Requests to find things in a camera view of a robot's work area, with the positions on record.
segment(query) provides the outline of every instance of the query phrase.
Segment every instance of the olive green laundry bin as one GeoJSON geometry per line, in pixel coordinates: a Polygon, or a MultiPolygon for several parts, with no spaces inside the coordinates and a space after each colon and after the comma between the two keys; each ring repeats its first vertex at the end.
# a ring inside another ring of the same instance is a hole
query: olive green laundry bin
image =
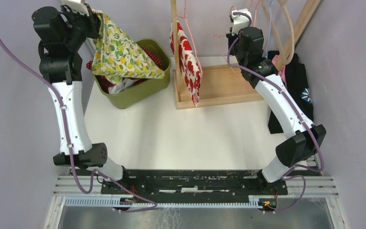
{"type": "Polygon", "coordinates": [[[119,109],[125,109],[136,102],[141,101],[142,99],[157,93],[158,91],[165,89],[169,85],[170,81],[170,67],[171,61],[170,58],[166,55],[165,51],[160,47],[158,42],[152,39],[144,39],[137,42],[137,44],[142,47],[146,48],[156,56],[159,57],[162,63],[162,67],[165,69],[165,76],[162,79],[148,79],[144,82],[130,87],[118,94],[108,94],[102,90],[97,81],[96,77],[94,77],[99,90],[103,95],[105,95],[110,102],[119,109]]]}

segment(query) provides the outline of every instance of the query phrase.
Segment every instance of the black garment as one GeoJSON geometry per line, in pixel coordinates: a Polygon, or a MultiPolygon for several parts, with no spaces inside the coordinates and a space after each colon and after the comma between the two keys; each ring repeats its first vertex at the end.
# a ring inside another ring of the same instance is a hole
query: black garment
{"type": "MultiPolygon", "coordinates": [[[[278,54],[278,51],[269,51],[268,58],[272,60],[278,54]]],[[[302,98],[307,96],[305,94],[310,94],[305,65],[300,63],[298,60],[298,55],[295,53],[291,62],[285,67],[287,91],[297,103],[301,111],[313,121],[314,106],[312,105],[312,100],[310,99],[310,101],[308,101],[308,98],[302,98]]],[[[283,132],[280,123],[272,111],[270,112],[268,127],[271,134],[283,132]]]]}

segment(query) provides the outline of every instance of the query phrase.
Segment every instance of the lemon print cloth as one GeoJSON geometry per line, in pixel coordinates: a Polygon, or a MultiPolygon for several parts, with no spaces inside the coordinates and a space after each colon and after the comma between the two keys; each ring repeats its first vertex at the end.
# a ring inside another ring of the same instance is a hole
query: lemon print cloth
{"type": "Polygon", "coordinates": [[[117,27],[103,11],[93,10],[101,25],[96,52],[92,63],[95,75],[104,75],[113,84],[124,77],[162,79],[164,72],[135,43],[128,34],[117,27]]]}

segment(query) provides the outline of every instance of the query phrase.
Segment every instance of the wooden drying rack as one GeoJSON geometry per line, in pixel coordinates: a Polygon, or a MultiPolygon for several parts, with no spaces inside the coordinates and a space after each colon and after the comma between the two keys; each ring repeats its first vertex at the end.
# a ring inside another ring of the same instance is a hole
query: wooden drying rack
{"type": "MultiPolygon", "coordinates": [[[[306,25],[311,19],[313,13],[318,7],[321,0],[307,0],[296,23],[294,24],[294,40],[299,40],[306,25]]],[[[176,0],[171,0],[172,21],[173,21],[173,40],[174,40],[174,57],[176,69],[179,66],[179,43],[177,39],[177,10],[176,0]]],[[[290,38],[284,45],[285,57],[290,55],[291,43],[290,38]]],[[[274,64],[277,69],[281,69],[283,64],[278,58],[274,64]]],[[[240,69],[234,69],[236,74],[241,76],[240,69]]],[[[186,108],[194,108],[191,96],[182,78],[180,71],[173,71],[174,91],[176,99],[176,107],[178,110],[186,108]]],[[[204,66],[203,77],[201,79],[200,102],[198,107],[213,106],[221,104],[234,104],[251,101],[263,100],[252,87],[247,86],[249,83],[243,77],[236,77],[230,67],[225,65],[204,66]]]]}

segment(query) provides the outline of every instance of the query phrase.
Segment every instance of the gray floor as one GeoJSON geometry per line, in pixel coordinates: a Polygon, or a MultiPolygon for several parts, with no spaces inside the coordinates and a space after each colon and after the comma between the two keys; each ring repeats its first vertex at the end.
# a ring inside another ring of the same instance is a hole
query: gray floor
{"type": "MultiPolygon", "coordinates": [[[[280,199],[279,208],[293,199],[280,199]]],[[[110,208],[65,207],[60,229],[333,229],[325,199],[303,199],[295,208],[274,215],[255,209],[161,208],[123,214],[110,208]]]]}

